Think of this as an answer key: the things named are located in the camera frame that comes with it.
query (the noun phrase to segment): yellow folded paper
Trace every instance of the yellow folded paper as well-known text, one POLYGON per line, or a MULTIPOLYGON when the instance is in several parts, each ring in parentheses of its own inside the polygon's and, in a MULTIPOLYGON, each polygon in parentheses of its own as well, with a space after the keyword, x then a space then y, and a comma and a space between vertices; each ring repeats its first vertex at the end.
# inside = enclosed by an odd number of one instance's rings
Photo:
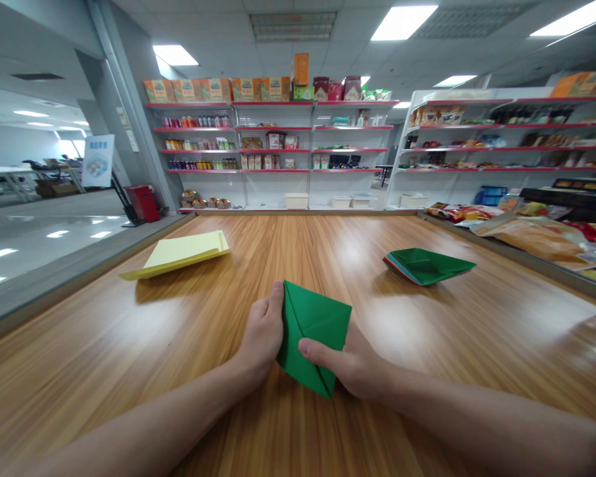
POLYGON ((141 270, 127 272, 120 277, 130 282, 150 278, 229 252, 223 231, 159 240, 141 270))

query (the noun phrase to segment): wood grain surface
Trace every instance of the wood grain surface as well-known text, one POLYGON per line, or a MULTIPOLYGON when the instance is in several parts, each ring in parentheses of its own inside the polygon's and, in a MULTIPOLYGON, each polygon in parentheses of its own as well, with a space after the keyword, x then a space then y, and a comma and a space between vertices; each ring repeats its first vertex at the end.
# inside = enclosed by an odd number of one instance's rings
MULTIPOLYGON (((117 276, 143 266, 151 246, 0 340, 0 474, 224 362, 251 303, 284 278, 353 305, 396 364, 596 419, 594 301, 417 217, 199 217, 170 238, 218 229, 231 255, 141 282, 117 276), (381 261, 409 247, 477 267, 421 288, 381 261)), ((484 473, 339 383, 328 401, 277 366, 174 472, 484 473)))

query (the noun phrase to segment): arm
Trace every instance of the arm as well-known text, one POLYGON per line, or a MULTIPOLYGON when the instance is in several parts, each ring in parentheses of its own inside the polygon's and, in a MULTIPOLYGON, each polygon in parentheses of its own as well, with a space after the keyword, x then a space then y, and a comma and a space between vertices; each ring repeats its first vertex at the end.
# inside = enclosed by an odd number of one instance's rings
POLYGON ((596 475, 596 422, 518 396, 398 368, 351 323, 344 351, 300 351, 359 398, 385 404, 498 474, 596 475))
POLYGON ((188 384, 116 417, 50 455, 27 475, 168 473, 212 425, 265 380, 283 337, 283 284, 252 305, 238 352, 188 384))

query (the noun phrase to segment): banner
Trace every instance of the banner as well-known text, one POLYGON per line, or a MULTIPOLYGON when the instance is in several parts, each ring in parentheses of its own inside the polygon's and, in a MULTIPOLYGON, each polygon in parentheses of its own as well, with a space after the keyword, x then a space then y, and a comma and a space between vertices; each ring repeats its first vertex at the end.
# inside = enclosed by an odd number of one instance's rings
POLYGON ((110 187, 115 135, 90 136, 85 141, 81 184, 84 187, 110 187))

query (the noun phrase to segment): red machine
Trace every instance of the red machine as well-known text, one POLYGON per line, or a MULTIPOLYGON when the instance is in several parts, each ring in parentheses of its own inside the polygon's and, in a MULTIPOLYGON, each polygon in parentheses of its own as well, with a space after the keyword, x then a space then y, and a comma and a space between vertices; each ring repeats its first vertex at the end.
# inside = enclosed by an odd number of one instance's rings
POLYGON ((130 185, 124 189, 126 189, 128 198, 140 220, 156 222, 161 219, 152 188, 149 185, 130 185))

